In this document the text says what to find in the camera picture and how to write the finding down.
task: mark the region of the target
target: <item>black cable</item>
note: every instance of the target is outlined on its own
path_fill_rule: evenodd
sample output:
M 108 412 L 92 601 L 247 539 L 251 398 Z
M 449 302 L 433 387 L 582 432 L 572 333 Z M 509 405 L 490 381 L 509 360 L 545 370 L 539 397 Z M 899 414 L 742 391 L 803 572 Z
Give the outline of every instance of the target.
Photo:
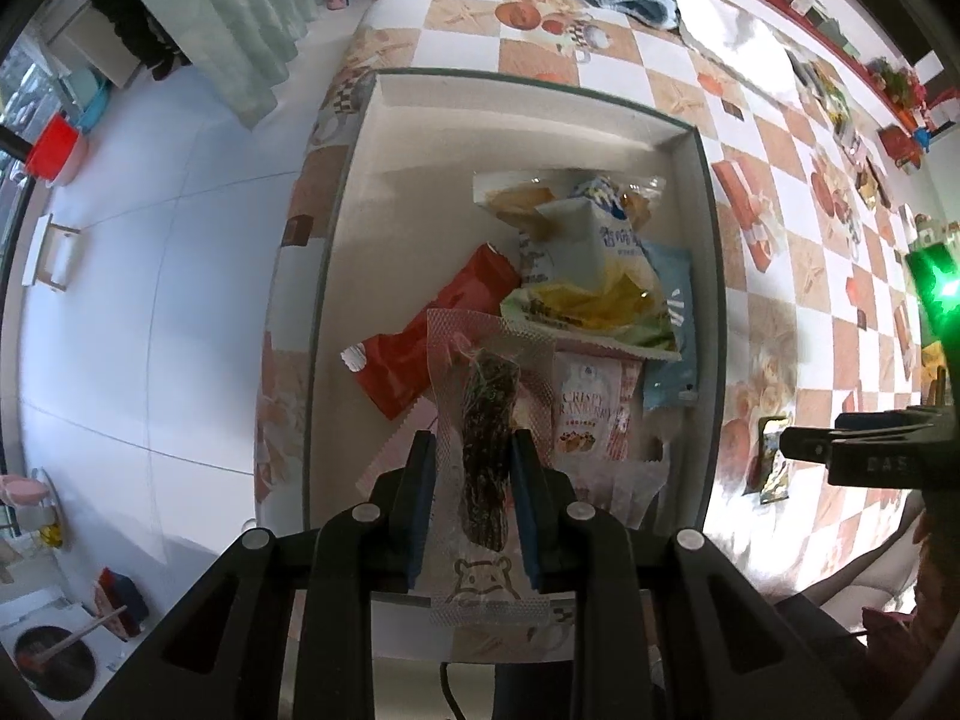
M 457 700 L 453 697 L 453 693 L 450 691 L 450 680 L 446 675 L 446 668 L 449 664 L 440 664 L 440 690 L 443 690 L 443 697 L 446 699 L 446 705 L 450 707 L 450 712 L 453 712 L 453 716 L 456 720 L 467 720 L 464 717 L 464 714 L 460 712 L 460 705 L 457 704 Z

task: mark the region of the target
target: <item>checkered tablecloth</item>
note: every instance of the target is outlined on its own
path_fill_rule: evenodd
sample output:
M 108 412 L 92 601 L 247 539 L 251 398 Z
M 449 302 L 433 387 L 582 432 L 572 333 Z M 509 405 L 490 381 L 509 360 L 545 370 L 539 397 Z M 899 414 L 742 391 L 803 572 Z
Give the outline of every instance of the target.
M 328 229 L 355 127 L 357 81 L 395 67 L 549 80 L 695 124 L 712 165 L 728 310 L 724 426 L 707 533 L 761 589 L 784 592 L 889 536 L 902 495 L 829 488 L 819 466 L 797 464 L 784 502 L 760 507 L 757 495 L 742 494 L 760 416 L 792 413 L 798 424 L 827 426 L 840 410 L 919 399 L 919 317 L 898 253 L 906 249 L 901 219 L 863 204 L 814 101 L 801 93 L 802 108 L 770 103 L 676 35 L 584 0 L 374 0 L 320 111 L 281 261 L 306 257 Z M 279 266 L 274 295 L 289 292 L 290 274 L 303 273 Z M 269 394 L 265 387 L 258 416 L 261 506 L 277 490 L 289 498 L 298 483 L 289 469 L 302 462 L 294 456 L 302 441 L 291 426 L 308 418 L 308 338 L 278 330 L 288 320 L 283 305 L 272 296 Z

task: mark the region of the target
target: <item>red bucket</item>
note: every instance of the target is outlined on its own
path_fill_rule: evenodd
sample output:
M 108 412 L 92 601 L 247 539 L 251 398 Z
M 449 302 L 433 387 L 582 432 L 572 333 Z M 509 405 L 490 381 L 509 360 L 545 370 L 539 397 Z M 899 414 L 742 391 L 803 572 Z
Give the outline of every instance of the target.
M 61 115 L 50 119 L 27 155 L 27 172 L 53 181 L 64 168 L 80 133 Z

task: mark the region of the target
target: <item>red snack package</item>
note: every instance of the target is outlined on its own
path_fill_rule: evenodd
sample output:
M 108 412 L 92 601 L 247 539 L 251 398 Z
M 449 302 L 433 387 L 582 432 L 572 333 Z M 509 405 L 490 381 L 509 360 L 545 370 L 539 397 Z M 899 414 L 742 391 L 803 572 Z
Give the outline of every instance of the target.
M 380 334 L 340 353 L 360 386 L 387 419 L 394 419 L 429 386 L 426 365 L 426 313 L 458 308 L 499 314 L 500 302 L 520 286 L 520 274 L 490 244 L 483 244 L 427 303 L 410 324 L 395 335 Z

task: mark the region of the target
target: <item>person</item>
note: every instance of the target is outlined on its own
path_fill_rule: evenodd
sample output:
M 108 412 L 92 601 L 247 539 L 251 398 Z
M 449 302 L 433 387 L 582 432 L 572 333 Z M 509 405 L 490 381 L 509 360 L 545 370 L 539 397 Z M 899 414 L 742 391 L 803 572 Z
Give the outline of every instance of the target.
M 169 76 L 179 60 L 190 60 L 174 40 L 151 17 L 140 0 L 90 0 L 90 4 L 113 24 L 113 31 L 137 59 L 150 68 L 154 80 Z

